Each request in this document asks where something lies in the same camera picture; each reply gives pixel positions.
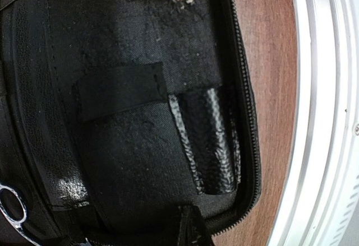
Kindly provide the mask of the black zippered tool case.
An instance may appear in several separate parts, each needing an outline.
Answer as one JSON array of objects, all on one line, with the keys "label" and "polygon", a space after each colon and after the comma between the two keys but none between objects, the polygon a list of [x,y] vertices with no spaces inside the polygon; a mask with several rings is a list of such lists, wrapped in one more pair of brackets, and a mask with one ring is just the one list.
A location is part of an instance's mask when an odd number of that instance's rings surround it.
[{"label": "black zippered tool case", "polygon": [[1,0],[2,245],[171,245],[176,208],[211,238],[261,193],[234,0]]}]

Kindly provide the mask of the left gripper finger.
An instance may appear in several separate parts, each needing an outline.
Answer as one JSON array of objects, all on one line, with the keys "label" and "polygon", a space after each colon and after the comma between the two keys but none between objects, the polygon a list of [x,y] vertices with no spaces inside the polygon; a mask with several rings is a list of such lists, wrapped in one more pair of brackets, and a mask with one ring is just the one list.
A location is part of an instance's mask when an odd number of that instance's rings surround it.
[{"label": "left gripper finger", "polygon": [[214,242],[197,206],[180,205],[176,208],[171,245],[212,246]]}]

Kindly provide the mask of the silver straight hair scissors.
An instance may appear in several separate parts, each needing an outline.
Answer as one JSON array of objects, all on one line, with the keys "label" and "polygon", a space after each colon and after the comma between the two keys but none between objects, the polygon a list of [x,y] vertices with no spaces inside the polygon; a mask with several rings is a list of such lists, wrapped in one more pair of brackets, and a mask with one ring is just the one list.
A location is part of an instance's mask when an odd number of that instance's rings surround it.
[{"label": "silver straight hair scissors", "polygon": [[27,220],[27,208],[19,193],[1,184],[1,213],[15,230],[22,230]]}]

